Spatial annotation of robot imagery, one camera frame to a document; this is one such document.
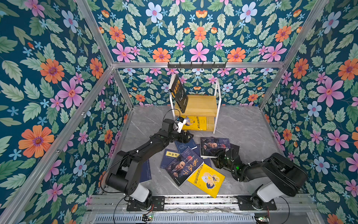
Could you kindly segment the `purple old man book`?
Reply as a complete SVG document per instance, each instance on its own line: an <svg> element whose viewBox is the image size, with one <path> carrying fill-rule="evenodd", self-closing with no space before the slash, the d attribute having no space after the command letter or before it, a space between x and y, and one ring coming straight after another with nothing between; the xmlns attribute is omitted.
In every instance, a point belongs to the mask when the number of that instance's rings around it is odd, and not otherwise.
<svg viewBox="0 0 358 224"><path fill-rule="evenodd" d="M204 160L188 147L165 170L176 186L181 187L203 164Z"/></svg>
<svg viewBox="0 0 358 224"><path fill-rule="evenodd" d="M217 158L231 148L228 138L201 137L200 156L202 158Z"/></svg>

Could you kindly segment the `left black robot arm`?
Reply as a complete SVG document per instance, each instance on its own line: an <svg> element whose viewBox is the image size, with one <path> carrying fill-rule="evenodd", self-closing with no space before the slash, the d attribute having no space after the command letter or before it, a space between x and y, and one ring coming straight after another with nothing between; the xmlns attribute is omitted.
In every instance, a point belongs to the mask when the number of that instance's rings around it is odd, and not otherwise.
<svg viewBox="0 0 358 224"><path fill-rule="evenodd" d="M149 202L151 191L139 182L142 166L170 143L188 143L193 136L182 130L186 122L183 117L175 120L164 119L161 129L150 136L149 141L128 152L119 151L114 157L113 164L108 168L105 184L140 203Z"/></svg>

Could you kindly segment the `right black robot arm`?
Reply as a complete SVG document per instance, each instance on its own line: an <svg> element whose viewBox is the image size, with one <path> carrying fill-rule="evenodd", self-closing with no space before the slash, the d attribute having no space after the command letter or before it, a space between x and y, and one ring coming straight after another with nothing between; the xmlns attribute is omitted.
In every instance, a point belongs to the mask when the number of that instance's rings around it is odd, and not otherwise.
<svg viewBox="0 0 358 224"><path fill-rule="evenodd" d="M258 187L249 199L238 200L247 204L249 208L262 210L267 208L269 203L273 203L275 198L294 197L308 179L305 171L279 153L273 153L269 158L261 161L244 164L239 151L240 147L233 145L230 149L219 152L212 162L216 168L229 171L240 183L263 177L269 178L270 182Z"/></svg>

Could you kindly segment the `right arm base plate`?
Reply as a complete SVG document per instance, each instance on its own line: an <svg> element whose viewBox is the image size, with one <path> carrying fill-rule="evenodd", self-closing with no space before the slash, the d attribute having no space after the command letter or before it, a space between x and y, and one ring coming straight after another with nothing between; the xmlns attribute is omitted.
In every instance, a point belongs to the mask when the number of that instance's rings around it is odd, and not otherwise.
<svg viewBox="0 0 358 224"><path fill-rule="evenodd" d="M238 206L241 211L276 211L277 206L272 199L269 202L262 201L259 197L252 196L236 196Z"/></svg>

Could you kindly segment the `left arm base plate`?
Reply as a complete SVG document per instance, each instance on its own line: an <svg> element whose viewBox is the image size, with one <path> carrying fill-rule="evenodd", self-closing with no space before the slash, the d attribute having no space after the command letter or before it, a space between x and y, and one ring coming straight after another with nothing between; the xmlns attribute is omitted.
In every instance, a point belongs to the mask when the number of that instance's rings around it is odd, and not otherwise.
<svg viewBox="0 0 358 224"><path fill-rule="evenodd" d="M151 196L145 202L130 198L126 211L163 211L165 206L164 196Z"/></svg>

